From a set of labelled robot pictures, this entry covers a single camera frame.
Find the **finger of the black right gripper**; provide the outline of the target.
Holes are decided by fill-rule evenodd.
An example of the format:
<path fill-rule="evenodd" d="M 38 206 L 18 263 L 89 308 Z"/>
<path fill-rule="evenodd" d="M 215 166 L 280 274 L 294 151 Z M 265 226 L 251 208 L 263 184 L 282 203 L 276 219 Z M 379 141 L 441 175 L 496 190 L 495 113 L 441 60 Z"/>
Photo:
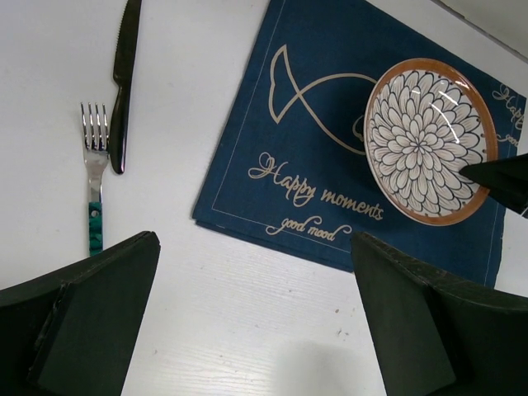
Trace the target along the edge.
<path fill-rule="evenodd" d="M 489 189 L 498 203 L 527 213 L 527 154 L 462 167 L 460 175 Z"/>

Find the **blue cloth placemat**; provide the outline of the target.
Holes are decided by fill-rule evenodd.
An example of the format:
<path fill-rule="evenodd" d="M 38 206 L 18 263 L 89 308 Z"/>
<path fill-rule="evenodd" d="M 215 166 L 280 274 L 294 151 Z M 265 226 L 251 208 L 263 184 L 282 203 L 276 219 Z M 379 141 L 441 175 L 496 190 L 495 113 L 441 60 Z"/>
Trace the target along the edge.
<path fill-rule="evenodd" d="M 351 236 L 371 233 L 457 276 L 494 286 L 506 209 L 493 199 L 454 225 L 420 224 L 379 189 L 364 151 L 378 79 L 414 58 L 441 61 L 482 96 L 500 157 L 516 155 L 526 97 L 488 62 L 476 36 L 422 1 L 404 20 L 367 1 L 272 1 L 192 217 L 201 227 L 341 271 Z"/>

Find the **floral ceramic plate orange rim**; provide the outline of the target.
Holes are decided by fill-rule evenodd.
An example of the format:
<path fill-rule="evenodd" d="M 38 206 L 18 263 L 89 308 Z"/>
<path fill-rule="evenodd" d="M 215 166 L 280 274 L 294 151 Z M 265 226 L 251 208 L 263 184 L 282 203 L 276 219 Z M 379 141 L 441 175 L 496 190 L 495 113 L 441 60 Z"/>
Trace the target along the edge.
<path fill-rule="evenodd" d="M 488 188 L 462 168 L 498 158 L 495 126 L 481 94 L 439 60 L 407 59 L 378 80 L 365 109 L 364 146 L 379 189 L 402 214 L 448 226 L 473 215 Z"/>

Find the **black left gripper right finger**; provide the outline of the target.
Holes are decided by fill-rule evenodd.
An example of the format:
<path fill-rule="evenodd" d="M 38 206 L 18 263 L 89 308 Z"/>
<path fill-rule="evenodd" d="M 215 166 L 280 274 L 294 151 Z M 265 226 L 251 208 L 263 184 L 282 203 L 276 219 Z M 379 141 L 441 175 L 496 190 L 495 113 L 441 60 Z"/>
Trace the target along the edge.
<path fill-rule="evenodd" d="M 388 395 L 525 395 L 527 299 L 354 233 L 356 282 Z"/>

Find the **black table knife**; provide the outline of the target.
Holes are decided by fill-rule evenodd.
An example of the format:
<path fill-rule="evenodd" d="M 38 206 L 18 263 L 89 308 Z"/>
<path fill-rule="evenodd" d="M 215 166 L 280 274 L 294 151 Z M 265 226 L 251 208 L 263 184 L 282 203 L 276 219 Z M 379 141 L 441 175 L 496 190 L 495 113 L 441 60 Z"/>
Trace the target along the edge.
<path fill-rule="evenodd" d="M 130 96 L 139 36 L 142 0 L 129 0 L 121 18 L 115 49 L 113 80 L 118 87 L 110 127 L 109 153 L 114 172 L 125 172 Z"/>

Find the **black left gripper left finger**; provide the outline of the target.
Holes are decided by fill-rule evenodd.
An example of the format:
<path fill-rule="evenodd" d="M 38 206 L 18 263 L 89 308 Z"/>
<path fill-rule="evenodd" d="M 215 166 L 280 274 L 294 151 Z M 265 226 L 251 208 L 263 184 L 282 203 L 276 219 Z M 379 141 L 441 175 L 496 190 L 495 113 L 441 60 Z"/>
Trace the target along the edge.
<path fill-rule="evenodd" d="M 160 255 L 143 231 L 1 291 L 3 395 L 119 395 Z"/>

